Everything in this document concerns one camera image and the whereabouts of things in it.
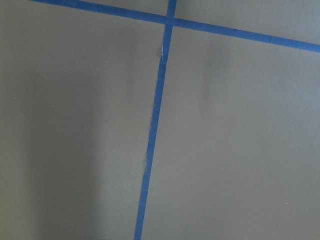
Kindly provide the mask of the blue tape grid lines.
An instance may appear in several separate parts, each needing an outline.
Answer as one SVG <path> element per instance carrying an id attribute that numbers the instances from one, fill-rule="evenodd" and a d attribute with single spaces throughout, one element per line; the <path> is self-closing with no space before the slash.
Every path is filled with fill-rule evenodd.
<path id="1" fill-rule="evenodd" d="M 146 214 L 146 207 L 148 201 L 149 186 L 152 174 L 152 166 L 154 160 L 154 152 L 157 140 L 157 131 L 160 119 L 161 105 L 163 99 L 163 89 L 166 80 L 166 71 L 168 65 L 168 58 L 170 54 L 170 46 L 173 29 L 175 27 L 184 28 L 188 30 L 195 30 L 199 32 L 212 33 L 223 35 L 238 39 L 245 39 L 255 42 L 261 42 L 271 45 L 283 46 L 292 49 L 299 49 L 309 52 L 318 53 L 320 51 L 319 44 L 310 43 L 306 41 L 299 41 L 295 39 L 279 37 L 269 34 L 252 32 L 242 29 L 236 29 L 226 26 L 214 25 L 204 22 L 197 22 L 177 18 L 175 16 L 177 2 L 170 0 L 167 4 L 166 15 L 159 15 L 144 11 L 132 10 L 128 8 L 121 8 L 116 6 L 98 4 L 82 0 L 46 0 L 45 4 L 53 6 L 61 6 L 71 9 L 78 9 L 88 12 L 94 12 L 105 15 L 112 15 L 126 19 L 139 20 L 143 22 L 150 22 L 161 24 L 164 26 L 161 43 L 161 55 L 159 58 L 159 65 L 157 71 L 156 87 L 154 91 L 154 100 L 152 106 L 152 115 L 150 120 L 150 128 L 148 132 L 148 142 L 146 148 L 145 167 L 141 180 L 140 196 L 137 208 L 136 223 L 134 229 L 134 239 L 140 240 L 143 235 L 144 220 Z"/>

